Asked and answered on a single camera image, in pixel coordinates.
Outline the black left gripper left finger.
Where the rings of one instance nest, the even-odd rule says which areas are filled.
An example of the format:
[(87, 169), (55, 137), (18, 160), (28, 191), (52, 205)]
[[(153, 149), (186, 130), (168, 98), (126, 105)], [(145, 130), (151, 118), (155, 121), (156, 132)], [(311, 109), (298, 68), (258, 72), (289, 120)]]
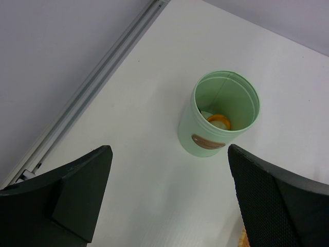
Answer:
[(101, 146), (66, 165), (1, 190), (1, 246), (92, 242), (113, 152)]

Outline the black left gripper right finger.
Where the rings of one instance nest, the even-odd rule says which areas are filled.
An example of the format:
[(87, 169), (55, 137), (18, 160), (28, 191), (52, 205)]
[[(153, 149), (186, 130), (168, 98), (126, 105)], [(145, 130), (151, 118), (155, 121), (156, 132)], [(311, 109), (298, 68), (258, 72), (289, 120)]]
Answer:
[(250, 246), (328, 246), (328, 185), (228, 148)]

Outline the orange round food slice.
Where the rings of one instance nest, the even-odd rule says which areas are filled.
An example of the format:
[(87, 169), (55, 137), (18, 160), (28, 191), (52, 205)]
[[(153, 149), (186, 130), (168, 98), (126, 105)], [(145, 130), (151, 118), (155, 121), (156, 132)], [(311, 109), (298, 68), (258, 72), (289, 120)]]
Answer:
[(208, 121), (209, 123), (211, 123), (212, 121), (222, 121), (222, 122), (224, 122), (224, 123), (226, 124), (226, 126), (228, 127), (228, 131), (231, 130), (231, 122), (230, 122), (230, 120), (229, 120), (226, 116), (224, 116), (224, 115), (222, 115), (222, 114), (211, 115), (211, 116), (209, 116), (209, 117), (207, 118), (207, 121)]

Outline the green cylindrical container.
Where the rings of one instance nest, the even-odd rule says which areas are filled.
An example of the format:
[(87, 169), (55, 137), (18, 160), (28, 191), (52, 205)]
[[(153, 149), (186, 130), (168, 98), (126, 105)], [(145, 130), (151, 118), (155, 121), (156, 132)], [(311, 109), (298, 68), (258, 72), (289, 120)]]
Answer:
[(194, 156), (213, 156), (248, 130), (259, 113), (259, 96), (247, 79), (229, 70), (210, 72), (193, 89), (178, 125), (179, 142)]

